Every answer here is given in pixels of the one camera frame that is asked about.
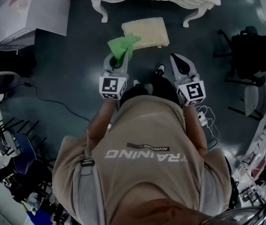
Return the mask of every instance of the backpack strap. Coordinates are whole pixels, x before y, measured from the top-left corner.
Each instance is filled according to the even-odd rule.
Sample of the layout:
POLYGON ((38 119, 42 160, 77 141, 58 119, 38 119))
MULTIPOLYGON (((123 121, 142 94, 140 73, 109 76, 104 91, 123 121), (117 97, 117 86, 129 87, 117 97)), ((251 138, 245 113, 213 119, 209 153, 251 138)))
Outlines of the backpack strap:
POLYGON ((74 209, 81 224, 105 225, 101 182, 96 164, 91 157, 89 138, 87 138, 85 158, 77 165, 74 172, 76 174, 73 182, 74 209))

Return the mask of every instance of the white cable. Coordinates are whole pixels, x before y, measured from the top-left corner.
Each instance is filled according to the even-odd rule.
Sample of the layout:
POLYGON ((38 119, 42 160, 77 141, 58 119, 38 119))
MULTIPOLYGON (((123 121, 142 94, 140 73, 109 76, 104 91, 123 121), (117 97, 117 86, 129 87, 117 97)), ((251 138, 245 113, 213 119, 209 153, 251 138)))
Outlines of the white cable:
POLYGON ((218 130, 218 128, 216 127, 216 125, 214 124, 214 122, 215 122, 215 114, 214 114, 214 112, 212 111, 211 107, 207 107, 206 105, 197 106, 197 107, 196 107, 196 109, 197 109, 197 114, 201 111, 202 108, 205 108, 205 109, 206 109, 206 111, 203 112, 204 115, 205 115, 205 117, 206 117, 206 114, 207 114, 207 112, 208 112, 208 109, 210 109, 210 111, 211 111, 211 113, 212 113, 212 115, 213 115, 213 118, 208 118, 208 117, 206 117, 206 119, 207 119, 206 127, 209 129, 209 131, 210 131, 210 133, 211 133, 211 138, 212 138, 213 140, 216 140, 216 142, 219 143, 219 145, 220 145, 220 147, 221 147, 221 149, 222 149, 222 145, 221 145, 221 143, 219 142, 219 140, 217 139, 221 133, 220 133, 220 131, 218 130), (218 132, 218 135, 217 135, 217 136, 214 136, 214 134, 213 134, 213 126, 216 128, 216 130, 217 130, 217 132, 218 132))

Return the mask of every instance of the shoe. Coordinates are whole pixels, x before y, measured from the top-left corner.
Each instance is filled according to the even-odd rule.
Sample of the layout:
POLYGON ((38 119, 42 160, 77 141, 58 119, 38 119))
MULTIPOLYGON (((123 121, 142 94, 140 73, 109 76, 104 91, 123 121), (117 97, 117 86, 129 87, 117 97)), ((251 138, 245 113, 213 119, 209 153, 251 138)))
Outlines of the shoe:
POLYGON ((133 87, 141 86, 140 82, 136 78, 132 80, 132 85, 133 87))
POLYGON ((163 63, 158 63, 155 69, 155 74, 163 75, 165 72, 165 65, 163 63))

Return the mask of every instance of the beige t-shirt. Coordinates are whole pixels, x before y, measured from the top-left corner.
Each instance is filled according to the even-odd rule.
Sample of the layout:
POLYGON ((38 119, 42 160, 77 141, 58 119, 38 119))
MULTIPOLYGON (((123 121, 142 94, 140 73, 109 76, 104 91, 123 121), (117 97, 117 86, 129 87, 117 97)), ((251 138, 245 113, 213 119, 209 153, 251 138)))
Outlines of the beige t-shirt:
MULTIPOLYGON (((85 144, 65 139, 53 171, 55 195, 73 216, 76 198, 70 178, 84 159, 84 148, 85 144)), ((107 224, 125 193, 140 183, 156 185, 171 199, 199 210, 205 169, 218 178, 224 209, 229 203, 229 171, 222 152, 215 150, 202 158, 185 134, 182 109, 159 97, 144 95, 125 102, 92 158, 100 177, 107 224)))

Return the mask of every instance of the table leg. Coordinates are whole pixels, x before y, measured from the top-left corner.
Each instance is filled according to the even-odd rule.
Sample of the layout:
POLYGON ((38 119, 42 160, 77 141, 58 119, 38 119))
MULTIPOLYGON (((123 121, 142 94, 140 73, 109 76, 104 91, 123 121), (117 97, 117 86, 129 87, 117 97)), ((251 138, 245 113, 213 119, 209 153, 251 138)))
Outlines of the table leg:
POLYGON ((106 23, 108 21, 108 13, 101 5, 101 0, 91 0, 91 3, 94 10, 103 15, 102 22, 106 23))
POLYGON ((183 22, 183 27, 188 28, 189 27, 188 22, 190 20, 194 20, 194 19, 202 17, 206 13, 207 9, 208 8, 206 6, 202 6, 202 7, 198 8, 198 10, 196 12, 187 16, 183 22))

